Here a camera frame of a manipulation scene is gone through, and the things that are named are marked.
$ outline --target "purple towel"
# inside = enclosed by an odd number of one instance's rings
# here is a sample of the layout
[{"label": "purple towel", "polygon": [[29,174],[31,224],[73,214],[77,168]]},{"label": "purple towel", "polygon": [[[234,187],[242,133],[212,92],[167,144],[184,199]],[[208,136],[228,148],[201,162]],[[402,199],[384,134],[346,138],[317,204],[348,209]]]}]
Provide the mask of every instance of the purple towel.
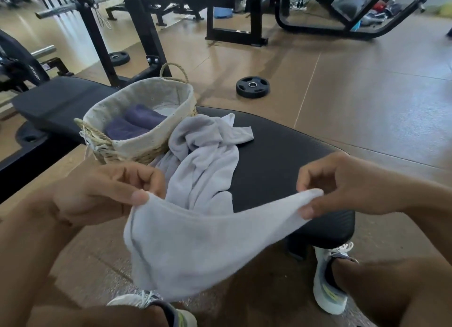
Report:
[{"label": "purple towel", "polygon": [[124,118],[132,125],[151,130],[165,120],[166,116],[145,105],[134,105],[126,110]]},{"label": "purple towel", "polygon": [[105,128],[105,134],[113,140],[127,140],[148,131],[148,129],[132,125],[121,116],[114,118]]}]

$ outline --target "basket handle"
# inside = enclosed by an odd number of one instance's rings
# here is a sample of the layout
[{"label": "basket handle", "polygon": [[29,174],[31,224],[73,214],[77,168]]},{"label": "basket handle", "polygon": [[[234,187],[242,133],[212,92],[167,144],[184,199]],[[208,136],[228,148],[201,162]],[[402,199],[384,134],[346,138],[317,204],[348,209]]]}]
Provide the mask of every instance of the basket handle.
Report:
[{"label": "basket handle", "polygon": [[93,138],[96,139],[96,141],[98,143],[103,143],[106,144],[108,146],[112,146],[113,145],[113,141],[106,136],[104,133],[102,133],[100,130],[92,127],[91,125],[89,125],[87,122],[83,121],[80,118],[75,118],[74,122],[77,124],[77,126],[79,126],[82,130],[88,130],[90,132],[90,134],[92,135]]},{"label": "basket handle", "polygon": [[[176,67],[179,68],[180,71],[182,71],[182,73],[184,74],[185,80],[179,79],[179,78],[174,78],[174,77],[163,77],[163,70],[165,70],[165,68],[169,65],[174,65]],[[179,81],[182,83],[188,83],[189,82],[189,77],[187,76],[187,73],[185,72],[185,70],[183,69],[183,67],[181,67],[179,64],[176,63],[165,63],[162,65],[161,69],[160,69],[160,77],[161,78],[165,78],[166,80],[173,80],[173,81]]]}]

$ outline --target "sneaker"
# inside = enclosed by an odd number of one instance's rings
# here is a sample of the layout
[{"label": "sneaker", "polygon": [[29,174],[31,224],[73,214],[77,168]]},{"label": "sneaker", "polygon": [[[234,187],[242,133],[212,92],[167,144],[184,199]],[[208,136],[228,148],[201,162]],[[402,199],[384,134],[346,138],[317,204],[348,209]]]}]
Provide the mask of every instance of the sneaker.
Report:
[{"label": "sneaker", "polygon": [[315,271],[314,276],[314,298],[320,308],[325,310],[327,313],[333,315],[342,314],[345,310],[345,306],[347,305],[348,296],[344,291],[336,289],[326,282],[326,265],[331,258],[344,258],[356,262],[356,260],[347,255],[352,248],[352,242],[343,244],[342,246],[332,250],[314,247],[315,256],[317,258],[317,270]]},{"label": "sneaker", "polygon": [[174,323],[170,327],[198,327],[196,318],[192,313],[174,308],[171,304],[163,301],[162,297],[154,291],[143,290],[141,295],[118,296],[107,303],[107,306],[133,306],[140,309],[146,309],[151,305],[157,305],[165,311],[165,314],[170,313],[174,316]]}]

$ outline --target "person's left hand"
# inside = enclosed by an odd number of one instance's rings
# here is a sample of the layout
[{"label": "person's left hand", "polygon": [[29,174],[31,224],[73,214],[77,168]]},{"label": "person's left hand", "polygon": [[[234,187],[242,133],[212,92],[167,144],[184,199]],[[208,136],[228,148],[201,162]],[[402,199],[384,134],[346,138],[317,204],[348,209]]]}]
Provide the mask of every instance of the person's left hand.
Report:
[{"label": "person's left hand", "polygon": [[165,176],[135,162],[100,165],[77,170],[55,183],[53,202],[57,217],[74,226],[96,225],[128,215],[132,205],[148,201],[149,191],[165,198]]}]

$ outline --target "forearm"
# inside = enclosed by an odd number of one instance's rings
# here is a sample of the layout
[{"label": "forearm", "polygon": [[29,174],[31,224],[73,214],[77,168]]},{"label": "forearm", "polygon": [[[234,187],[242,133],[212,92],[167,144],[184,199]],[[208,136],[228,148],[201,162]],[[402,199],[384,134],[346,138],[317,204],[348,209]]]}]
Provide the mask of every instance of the forearm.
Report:
[{"label": "forearm", "polygon": [[452,189],[431,182],[413,184],[413,204],[404,212],[452,265]]},{"label": "forearm", "polygon": [[25,326],[34,298],[77,230],[57,221],[52,188],[35,192],[0,223],[0,321]]}]

